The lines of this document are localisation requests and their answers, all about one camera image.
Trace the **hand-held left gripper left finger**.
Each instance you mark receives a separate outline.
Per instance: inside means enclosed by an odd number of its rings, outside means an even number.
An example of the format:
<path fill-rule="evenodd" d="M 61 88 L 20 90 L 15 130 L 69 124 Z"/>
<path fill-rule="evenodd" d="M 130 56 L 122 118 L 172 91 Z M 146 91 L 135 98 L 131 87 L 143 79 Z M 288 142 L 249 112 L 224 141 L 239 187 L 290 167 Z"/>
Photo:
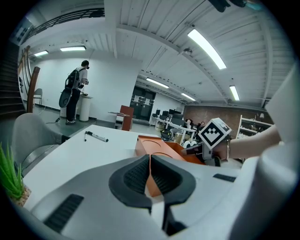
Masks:
<path fill-rule="evenodd" d="M 148 155 L 86 170 L 32 209 L 44 225 L 70 240 L 162 240 L 145 194 Z"/>

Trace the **black mezzanine railing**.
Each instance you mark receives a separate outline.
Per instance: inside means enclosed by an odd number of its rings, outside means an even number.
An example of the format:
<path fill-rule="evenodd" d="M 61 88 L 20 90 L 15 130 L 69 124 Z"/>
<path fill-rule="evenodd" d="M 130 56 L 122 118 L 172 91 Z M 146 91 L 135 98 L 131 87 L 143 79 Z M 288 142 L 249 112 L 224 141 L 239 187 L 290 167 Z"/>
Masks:
<path fill-rule="evenodd" d="M 32 30 L 29 31 L 27 38 L 30 38 L 32 36 L 37 35 L 38 33 L 51 28 L 55 25 L 79 20 L 83 18 L 99 18 L 99 17 L 105 17 L 105 8 L 99 7 L 99 8 L 89 8 L 89 9 L 83 9 L 83 10 L 77 10 L 74 12 L 66 13 L 60 16 L 57 16 L 37 27 L 34 27 Z"/>

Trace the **row of black monitors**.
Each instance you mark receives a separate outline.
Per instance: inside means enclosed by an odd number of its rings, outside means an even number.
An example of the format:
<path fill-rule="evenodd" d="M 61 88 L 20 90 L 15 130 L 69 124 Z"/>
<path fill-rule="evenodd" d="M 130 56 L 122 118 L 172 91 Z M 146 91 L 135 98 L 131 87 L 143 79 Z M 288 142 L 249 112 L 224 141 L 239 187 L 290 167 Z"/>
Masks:
<path fill-rule="evenodd" d="M 175 115 L 176 118 L 182 119 L 183 114 L 180 111 L 169 109 L 169 110 L 159 110 L 157 109 L 151 115 L 151 125 L 157 124 L 157 119 L 162 116 L 162 120 L 170 121 L 171 118 Z"/>

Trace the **person's right forearm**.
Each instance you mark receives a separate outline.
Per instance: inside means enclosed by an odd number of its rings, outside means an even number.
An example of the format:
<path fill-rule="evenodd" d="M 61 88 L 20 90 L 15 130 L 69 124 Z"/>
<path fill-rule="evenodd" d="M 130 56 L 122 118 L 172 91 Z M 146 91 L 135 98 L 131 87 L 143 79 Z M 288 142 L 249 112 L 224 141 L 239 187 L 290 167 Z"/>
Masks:
<path fill-rule="evenodd" d="M 261 155 L 269 147 L 278 145 L 281 141 L 276 125 L 265 131 L 247 138 L 230 141 L 229 158 L 248 159 Z"/>

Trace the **orange block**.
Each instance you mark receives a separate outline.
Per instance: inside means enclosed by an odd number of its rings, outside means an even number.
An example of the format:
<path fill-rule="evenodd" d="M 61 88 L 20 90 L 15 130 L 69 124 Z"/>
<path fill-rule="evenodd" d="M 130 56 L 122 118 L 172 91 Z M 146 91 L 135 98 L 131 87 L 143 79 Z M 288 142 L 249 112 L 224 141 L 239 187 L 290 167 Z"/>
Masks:
<path fill-rule="evenodd" d="M 181 153 L 183 147 L 176 142 L 165 142 L 161 138 L 153 136 L 138 135 L 135 145 L 135 153 L 137 156 L 149 155 L 149 171 L 150 175 L 146 182 L 146 188 L 151 197 L 157 197 L 161 195 L 161 192 L 156 185 L 151 174 L 151 156 L 162 155 L 165 157 L 173 158 L 176 160 L 186 161 L 193 164 L 204 165 L 195 155 L 183 155 Z"/>

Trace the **small green potted plant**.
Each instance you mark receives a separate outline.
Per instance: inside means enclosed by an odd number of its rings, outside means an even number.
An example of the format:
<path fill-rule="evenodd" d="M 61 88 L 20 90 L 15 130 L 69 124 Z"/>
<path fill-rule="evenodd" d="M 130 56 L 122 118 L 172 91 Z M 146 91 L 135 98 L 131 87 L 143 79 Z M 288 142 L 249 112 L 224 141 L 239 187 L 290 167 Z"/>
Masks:
<path fill-rule="evenodd" d="M 22 169 L 14 161 L 11 148 L 7 145 L 6 152 L 0 142 L 0 183 L 8 197 L 16 205 L 23 207 L 31 191 L 23 182 Z"/>

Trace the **brown wooden lectern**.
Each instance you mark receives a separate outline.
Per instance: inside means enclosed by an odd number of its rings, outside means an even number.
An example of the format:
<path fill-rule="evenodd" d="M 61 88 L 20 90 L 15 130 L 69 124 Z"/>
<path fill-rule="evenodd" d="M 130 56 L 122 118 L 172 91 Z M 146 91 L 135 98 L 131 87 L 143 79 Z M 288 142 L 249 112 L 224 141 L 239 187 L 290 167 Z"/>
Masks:
<path fill-rule="evenodd" d="M 132 125 L 132 117 L 134 113 L 134 108 L 122 105 L 120 108 L 120 113 L 124 115 L 122 130 L 130 131 Z"/>

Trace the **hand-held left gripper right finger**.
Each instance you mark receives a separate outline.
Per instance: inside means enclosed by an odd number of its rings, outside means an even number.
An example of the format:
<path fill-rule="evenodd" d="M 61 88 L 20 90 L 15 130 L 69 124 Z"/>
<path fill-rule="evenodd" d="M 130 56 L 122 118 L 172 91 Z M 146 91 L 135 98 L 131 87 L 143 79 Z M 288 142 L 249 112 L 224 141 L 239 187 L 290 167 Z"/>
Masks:
<path fill-rule="evenodd" d="M 242 169 L 151 157 L 151 174 L 164 198 L 162 223 L 174 237 L 229 237 L 239 201 L 230 202 Z"/>

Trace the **white cylindrical pedestal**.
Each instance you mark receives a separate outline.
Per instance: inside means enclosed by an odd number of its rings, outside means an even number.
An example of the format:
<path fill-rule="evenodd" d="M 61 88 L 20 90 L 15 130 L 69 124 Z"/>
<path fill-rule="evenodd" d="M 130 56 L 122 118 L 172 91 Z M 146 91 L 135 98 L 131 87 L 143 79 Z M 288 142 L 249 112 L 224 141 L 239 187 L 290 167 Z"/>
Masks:
<path fill-rule="evenodd" d="M 79 121 L 87 122 L 89 120 L 90 106 L 92 97 L 81 95 L 81 107 Z"/>

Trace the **dark staircase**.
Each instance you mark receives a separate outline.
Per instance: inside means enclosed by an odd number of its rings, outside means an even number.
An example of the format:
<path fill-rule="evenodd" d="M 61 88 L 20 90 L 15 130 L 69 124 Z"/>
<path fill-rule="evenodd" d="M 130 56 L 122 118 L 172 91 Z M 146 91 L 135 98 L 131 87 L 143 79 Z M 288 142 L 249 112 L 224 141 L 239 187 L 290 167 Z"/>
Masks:
<path fill-rule="evenodd" d="M 0 50 L 0 121 L 27 112 L 26 101 L 30 89 L 31 70 L 29 49 L 8 41 Z"/>

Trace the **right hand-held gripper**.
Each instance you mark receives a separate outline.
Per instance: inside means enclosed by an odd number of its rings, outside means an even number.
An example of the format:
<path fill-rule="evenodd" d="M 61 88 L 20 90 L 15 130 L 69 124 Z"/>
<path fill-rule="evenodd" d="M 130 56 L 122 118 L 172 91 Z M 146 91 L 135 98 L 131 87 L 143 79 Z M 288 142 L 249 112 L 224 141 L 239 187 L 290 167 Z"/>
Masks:
<path fill-rule="evenodd" d="M 213 154 L 213 149 L 223 140 L 229 139 L 232 129 L 220 118 L 211 119 L 198 133 L 201 144 L 181 150 L 183 155 L 202 154 L 203 162 L 207 165 L 220 167 L 220 158 Z"/>

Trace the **grey side stand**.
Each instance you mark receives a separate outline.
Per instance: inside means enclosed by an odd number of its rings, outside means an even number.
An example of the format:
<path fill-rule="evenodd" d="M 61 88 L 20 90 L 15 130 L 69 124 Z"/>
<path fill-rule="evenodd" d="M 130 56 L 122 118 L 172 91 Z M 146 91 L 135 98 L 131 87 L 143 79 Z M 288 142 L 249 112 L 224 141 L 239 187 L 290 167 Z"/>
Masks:
<path fill-rule="evenodd" d="M 109 114 L 113 114 L 116 116 L 114 128 L 115 129 L 123 129 L 124 119 L 129 117 L 128 114 L 120 113 L 120 112 L 108 112 Z"/>

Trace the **white metal frame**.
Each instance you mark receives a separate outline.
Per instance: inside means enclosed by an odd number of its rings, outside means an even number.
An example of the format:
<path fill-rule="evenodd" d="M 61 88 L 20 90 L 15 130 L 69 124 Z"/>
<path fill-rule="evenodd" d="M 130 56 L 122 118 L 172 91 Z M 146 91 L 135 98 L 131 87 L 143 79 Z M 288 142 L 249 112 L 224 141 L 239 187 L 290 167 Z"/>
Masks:
<path fill-rule="evenodd" d="M 247 119 L 241 115 L 236 139 L 257 135 L 271 126 L 272 124 L 257 121 L 256 119 Z"/>

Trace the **grey plastic chair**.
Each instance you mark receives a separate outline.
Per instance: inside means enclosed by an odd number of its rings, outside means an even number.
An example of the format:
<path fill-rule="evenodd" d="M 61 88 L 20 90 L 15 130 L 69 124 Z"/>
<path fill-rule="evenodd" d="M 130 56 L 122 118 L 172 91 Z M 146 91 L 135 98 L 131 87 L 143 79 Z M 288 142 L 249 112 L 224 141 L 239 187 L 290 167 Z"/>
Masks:
<path fill-rule="evenodd" d="M 14 164 L 21 168 L 24 177 L 69 138 L 51 130 L 38 115 L 33 113 L 20 115 L 13 127 L 11 147 Z"/>

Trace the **black and white marker pen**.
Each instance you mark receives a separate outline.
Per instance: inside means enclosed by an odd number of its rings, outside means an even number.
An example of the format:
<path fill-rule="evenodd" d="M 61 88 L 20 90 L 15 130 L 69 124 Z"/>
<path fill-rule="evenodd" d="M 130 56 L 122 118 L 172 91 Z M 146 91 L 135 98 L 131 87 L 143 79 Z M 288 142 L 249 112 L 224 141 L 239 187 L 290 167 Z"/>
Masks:
<path fill-rule="evenodd" d="M 107 138 L 105 138 L 105 137 L 98 136 L 97 134 L 95 134 L 95 133 L 93 133 L 93 132 L 91 132 L 91 131 L 86 131 L 86 132 L 85 132 L 85 135 L 92 136 L 92 137 L 94 137 L 94 138 L 96 138 L 96 139 L 98 139 L 98 140 L 101 140 L 101 141 L 103 141 L 103 142 L 108 142 L 108 141 L 109 141 L 109 139 L 107 139 Z"/>

